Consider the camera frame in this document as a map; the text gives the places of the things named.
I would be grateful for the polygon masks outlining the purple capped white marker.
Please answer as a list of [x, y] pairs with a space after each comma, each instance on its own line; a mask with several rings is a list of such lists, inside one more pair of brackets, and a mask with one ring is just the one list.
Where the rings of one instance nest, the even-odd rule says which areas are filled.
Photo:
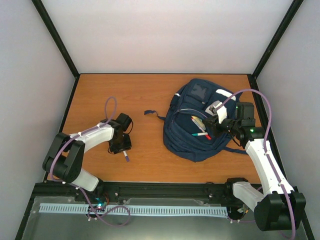
[[128, 154], [127, 154], [126, 151], [123, 151], [123, 155], [124, 155], [124, 157], [125, 157], [125, 160], [126, 160], [127, 162], [129, 162], [130, 159], [129, 159], [129, 156], [128, 156]]

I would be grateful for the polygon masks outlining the red capped white marker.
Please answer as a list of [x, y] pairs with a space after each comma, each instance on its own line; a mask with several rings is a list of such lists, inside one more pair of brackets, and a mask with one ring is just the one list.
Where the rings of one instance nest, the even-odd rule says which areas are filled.
[[[197, 122], [192, 118], [192, 116], [191, 116], [191, 121], [199, 128], [199, 130], [201, 131], [201, 133], [207, 132], [206, 129], [203, 129], [201, 126], [199, 126], [199, 125], [197, 124]], [[205, 137], [206, 137], [208, 140], [212, 140], [212, 138], [211, 138], [209, 135], [205, 135]]]

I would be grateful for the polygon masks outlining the green capped white marker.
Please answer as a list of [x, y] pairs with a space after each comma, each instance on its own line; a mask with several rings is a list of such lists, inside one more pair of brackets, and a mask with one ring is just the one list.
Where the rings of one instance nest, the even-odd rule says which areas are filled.
[[192, 133], [192, 136], [198, 137], [198, 136], [207, 136], [208, 133], [207, 132], [200, 132], [200, 133]]

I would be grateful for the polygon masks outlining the navy blue student backpack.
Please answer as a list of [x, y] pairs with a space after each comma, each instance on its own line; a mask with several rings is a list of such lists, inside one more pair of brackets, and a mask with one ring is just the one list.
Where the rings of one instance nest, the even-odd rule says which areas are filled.
[[232, 140], [229, 134], [222, 134], [220, 137], [208, 134], [212, 140], [205, 136], [192, 136], [201, 131], [192, 122], [191, 116], [202, 120], [211, 117], [212, 115], [205, 112], [206, 108], [213, 102], [220, 101], [225, 103], [227, 116], [233, 119], [240, 96], [214, 82], [193, 78], [173, 95], [166, 116], [159, 117], [163, 121], [164, 146], [173, 154], [195, 163], [221, 151], [246, 154], [244, 150], [227, 146]]

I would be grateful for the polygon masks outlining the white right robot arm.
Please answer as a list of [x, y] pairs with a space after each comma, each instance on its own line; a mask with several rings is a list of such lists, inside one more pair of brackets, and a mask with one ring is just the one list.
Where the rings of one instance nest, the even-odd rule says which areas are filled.
[[263, 127], [256, 126], [254, 105], [238, 102], [235, 119], [227, 116], [222, 102], [215, 101], [209, 108], [212, 116], [203, 124], [215, 137], [230, 134], [251, 158], [259, 176], [262, 191], [245, 180], [231, 184], [234, 197], [246, 204], [254, 213], [254, 220], [261, 231], [280, 231], [299, 228], [306, 199], [288, 183], [272, 153], [270, 142], [265, 139]]

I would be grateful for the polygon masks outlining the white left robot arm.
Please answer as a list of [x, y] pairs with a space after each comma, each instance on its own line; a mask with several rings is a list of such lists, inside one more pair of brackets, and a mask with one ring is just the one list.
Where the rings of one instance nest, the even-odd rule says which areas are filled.
[[132, 143], [126, 131], [132, 125], [132, 119], [121, 113], [116, 119], [105, 119], [79, 133], [60, 132], [55, 136], [42, 168], [52, 178], [82, 188], [92, 201], [99, 201], [104, 195], [103, 181], [83, 169], [84, 155], [88, 150], [108, 142], [109, 153], [122, 153], [129, 161], [127, 151], [131, 149]]

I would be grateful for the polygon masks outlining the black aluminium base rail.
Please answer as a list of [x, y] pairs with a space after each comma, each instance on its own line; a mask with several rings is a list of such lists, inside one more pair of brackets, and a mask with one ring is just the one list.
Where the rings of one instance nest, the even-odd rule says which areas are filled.
[[[85, 192], [91, 202], [109, 200], [121, 204], [131, 198], [147, 199], [194, 199], [205, 203], [224, 206], [241, 204], [241, 200], [231, 195], [231, 191], [222, 183], [138, 183], [138, 182], [105, 182], [98, 193]], [[35, 197], [74, 197], [84, 201], [79, 189], [69, 184], [53, 181], [35, 184], [32, 194]]]

